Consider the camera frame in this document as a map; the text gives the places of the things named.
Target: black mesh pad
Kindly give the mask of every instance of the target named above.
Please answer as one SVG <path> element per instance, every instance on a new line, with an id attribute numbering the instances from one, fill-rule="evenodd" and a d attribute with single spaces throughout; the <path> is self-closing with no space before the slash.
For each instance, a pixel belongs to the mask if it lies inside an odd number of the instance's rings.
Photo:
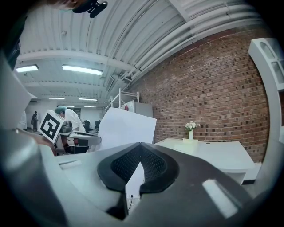
<path id="1" fill-rule="evenodd" d="M 102 160 L 98 165 L 98 175 L 107 188 L 124 192 L 139 162 L 145 174 L 141 194 L 161 192 L 178 177 L 176 161 L 145 143 L 136 143 Z"/>

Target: white table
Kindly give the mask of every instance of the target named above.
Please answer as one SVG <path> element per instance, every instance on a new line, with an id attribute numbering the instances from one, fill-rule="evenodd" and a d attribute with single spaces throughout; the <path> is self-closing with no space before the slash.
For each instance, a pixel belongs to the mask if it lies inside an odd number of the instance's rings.
<path id="1" fill-rule="evenodd" d="M 175 145 L 184 145 L 179 139 L 167 138 L 156 145 L 175 149 Z M 188 144 L 188 152 L 209 162 L 239 184 L 242 184 L 248 170 L 254 168 L 254 163 L 240 142 L 198 142 L 197 146 Z"/>

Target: flower vase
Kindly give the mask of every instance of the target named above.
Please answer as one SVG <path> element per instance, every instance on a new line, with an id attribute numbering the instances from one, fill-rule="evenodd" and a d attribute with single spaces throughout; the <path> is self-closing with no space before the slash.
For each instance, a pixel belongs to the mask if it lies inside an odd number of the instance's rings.
<path id="1" fill-rule="evenodd" d="M 188 132 L 188 139 L 189 139 L 190 141 L 193 140 L 193 130 L 191 130 L 191 131 Z"/>

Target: fluorescent ceiling light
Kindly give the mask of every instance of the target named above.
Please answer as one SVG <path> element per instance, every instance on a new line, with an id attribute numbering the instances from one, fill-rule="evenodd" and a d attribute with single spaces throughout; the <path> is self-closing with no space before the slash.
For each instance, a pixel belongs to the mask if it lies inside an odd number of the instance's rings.
<path id="1" fill-rule="evenodd" d="M 57 98 L 57 97 L 48 97 L 49 99 L 65 99 L 65 98 Z"/>
<path id="2" fill-rule="evenodd" d="M 75 72 L 82 72 L 82 73 L 90 73 L 95 74 L 98 76 L 103 75 L 103 71 L 96 70 L 96 69 L 88 69 L 88 68 L 82 68 L 82 67 L 76 67 L 76 66 L 68 66 L 68 65 L 62 65 L 63 70 L 67 71 L 75 71 Z"/>
<path id="3" fill-rule="evenodd" d="M 79 100 L 97 101 L 95 98 L 79 98 Z"/>
<path id="4" fill-rule="evenodd" d="M 33 66 L 24 66 L 24 67 L 19 67 L 16 68 L 16 71 L 18 73 L 23 73 L 23 72 L 29 72 L 29 71 L 37 71 L 39 68 L 37 65 L 33 65 Z"/>

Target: ceiling beam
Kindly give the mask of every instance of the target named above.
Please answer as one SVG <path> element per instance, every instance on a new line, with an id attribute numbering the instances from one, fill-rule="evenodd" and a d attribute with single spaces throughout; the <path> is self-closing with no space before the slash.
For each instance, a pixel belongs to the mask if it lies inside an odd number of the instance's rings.
<path id="1" fill-rule="evenodd" d="M 25 82 L 25 87 L 62 87 L 62 88 L 82 88 L 82 89 L 106 89 L 104 86 L 83 84 L 83 83 L 69 83 L 69 82 Z"/>
<path id="2" fill-rule="evenodd" d="M 185 22 L 189 22 L 189 15 L 185 11 L 185 9 L 178 3 L 178 0 L 169 0 L 169 2 L 172 4 L 173 7 L 176 8 L 178 13 L 182 16 L 182 18 L 185 20 Z"/>
<path id="3" fill-rule="evenodd" d="M 117 67 L 126 71 L 131 71 L 135 69 L 134 66 L 125 62 L 118 61 L 116 59 L 109 59 L 106 56 L 98 54 L 86 53 L 83 51 L 37 51 L 32 53 L 20 54 L 18 60 L 21 62 L 47 58 L 72 58 L 102 63 L 104 65 Z"/>

